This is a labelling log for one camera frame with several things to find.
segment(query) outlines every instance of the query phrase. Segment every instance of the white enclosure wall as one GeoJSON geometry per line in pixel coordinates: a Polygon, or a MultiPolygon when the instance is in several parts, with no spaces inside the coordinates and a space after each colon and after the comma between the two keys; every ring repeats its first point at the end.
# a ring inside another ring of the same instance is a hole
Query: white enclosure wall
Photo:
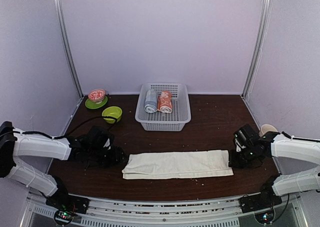
{"type": "Polygon", "coordinates": [[[263,0],[62,0],[82,90],[136,94],[183,83],[190,93],[241,94],[263,0]]]}
{"type": "MultiPolygon", "coordinates": [[[[320,139],[320,1],[272,0],[270,23],[249,107],[260,125],[320,139]]],[[[279,159],[284,174],[313,165],[279,159]]],[[[320,194],[302,194],[310,226],[319,226],[320,194]]]]}
{"type": "MultiPolygon", "coordinates": [[[[79,97],[54,0],[0,0],[0,123],[60,135],[79,97]]],[[[45,170],[48,159],[28,158],[45,170]]],[[[0,226],[16,227],[28,189],[0,178],[0,226]]]]}

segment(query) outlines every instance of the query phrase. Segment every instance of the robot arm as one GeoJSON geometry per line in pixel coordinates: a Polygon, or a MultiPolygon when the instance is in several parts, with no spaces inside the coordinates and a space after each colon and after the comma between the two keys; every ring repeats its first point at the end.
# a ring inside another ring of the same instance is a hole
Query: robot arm
{"type": "Polygon", "coordinates": [[[88,206],[88,199],[69,195],[60,178],[42,173],[20,156],[94,161],[101,167],[128,160],[123,150],[113,145],[114,136],[99,126],[93,126],[88,134],[78,138],[29,133],[14,128],[8,121],[0,126],[0,178],[13,179],[39,190],[47,198],[47,204],[58,210],[83,213],[86,211],[83,205],[88,206]]]}
{"type": "MultiPolygon", "coordinates": [[[[256,198],[259,202],[274,205],[275,202],[281,203],[279,196],[285,194],[320,190],[320,140],[296,138],[285,132],[267,132],[259,136],[246,124],[234,133],[234,144],[236,150],[229,155],[229,166],[233,168],[251,168],[265,157],[286,157],[319,165],[294,174],[270,177],[256,198]]],[[[248,205],[253,203],[253,199],[243,197],[242,210],[252,211],[248,205]]]]}

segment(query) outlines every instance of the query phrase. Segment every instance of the wire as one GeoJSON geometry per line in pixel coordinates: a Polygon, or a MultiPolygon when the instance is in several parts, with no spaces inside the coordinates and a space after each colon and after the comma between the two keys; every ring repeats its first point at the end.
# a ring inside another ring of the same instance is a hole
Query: wire
{"type": "Polygon", "coordinates": [[[80,124],[78,124],[76,127],[74,127],[71,131],[69,131],[68,133],[64,134],[64,135],[61,135],[61,136],[50,136],[46,133],[43,133],[43,132],[40,132],[40,131],[25,131],[25,132],[18,132],[18,131],[10,131],[10,132],[6,132],[4,134],[1,134],[0,135],[0,138],[2,138],[3,136],[5,135],[8,135],[8,134],[12,134],[12,133],[18,133],[18,134],[23,134],[23,135],[42,135],[44,137],[47,137],[49,139],[52,139],[52,140],[61,140],[63,138],[66,138],[68,136],[70,136],[74,131],[76,131],[78,128],[80,128],[81,126],[83,126],[84,124],[86,124],[87,122],[89,121],[92,121],[92,120],[95,120],[95,119],[99,119],[99,118],[104,118],[104,119],[112,119],[114,120],[114,123],[107,129],[108,131],[115,126],[115,124],[117,123],[117,118],[115,117],[112,117],[112,116],[96,116],[96,117],[92,117],[92,118],[88,118],[87,120],[81,122],[80,124]]]}
{"type": "Polygon", "coordinates": [[[280,217],[284,214],[284,212],[286,211],[288,204],[289,204],[289,200],[290,200],[290,194],[288,193],[288,199],[286,200],[286,204],[284,209],[282,210],[281,214],[275,219],[273,220],[271,223],[273,224],[274,222],[276,222],[278,219],[280,219],[280,217]]]}
{"type": "Polygon", "coordinates": [[[81,126],[83,126],[83,125],[86,124],[87,122],[92,121],[92,120],[95,120],[95,119],[99,119],[99,118],[113,119],[113,120],[115,120],[114,123],[111,125],[111,127],[113,127],[113,126],[117,123],[117,118],[115,118],[115,117],[112,117],[112,116],[96,116],[96,117],[88,118],[87,120],[81,122],[81,123],[78,124],[76,127],[74,127],[72,130],[70,130],[67,134],[65,134],[65,136],[71,135],[74,131],[76,131],[78,128],[80,128],[81,126]]]}
{"type": "Polygon", "coordinates": [[[3,136],[6,136],[6,135],[8,135],[8,134],[13,134],[13,133],[20,133],[20,132],[18,132],[18,131],[9,131],[9,132],[3,133],[3,134],[0,135],[0,139],[1,139],[3,136]]]}

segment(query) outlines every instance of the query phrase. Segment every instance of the folded towel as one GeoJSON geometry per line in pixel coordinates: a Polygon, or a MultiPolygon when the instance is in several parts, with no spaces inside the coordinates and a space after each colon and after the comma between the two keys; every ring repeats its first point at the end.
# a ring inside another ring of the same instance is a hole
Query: folded towel
{"type": "Polygon", "coordinates": [[[227,150],[131,154],[123,178],[186,179],[232,176],[227,150]]]}
{"type": "Polygon", "coordinates": [[[150,89],[146,93],[144,110],[148,113],[157,112],[158,93],[154,89],[150,89]]]}
{"type": "Polygon", "coordinates": [[[158,100],[158,111],[163,113],[172,113],[172,103],[171,103],[172,94],[169,91],[162,91],[158,100]]]}

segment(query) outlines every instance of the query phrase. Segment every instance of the white backdrop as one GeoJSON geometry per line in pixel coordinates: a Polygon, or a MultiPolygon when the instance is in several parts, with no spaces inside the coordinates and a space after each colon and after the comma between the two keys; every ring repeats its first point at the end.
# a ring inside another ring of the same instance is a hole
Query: white backdrop
{"type": "Polygon", "coordinates": [[[133,94],[141,84],[241,94],[263,0],[62,0],[82,90],[133,94]]]}

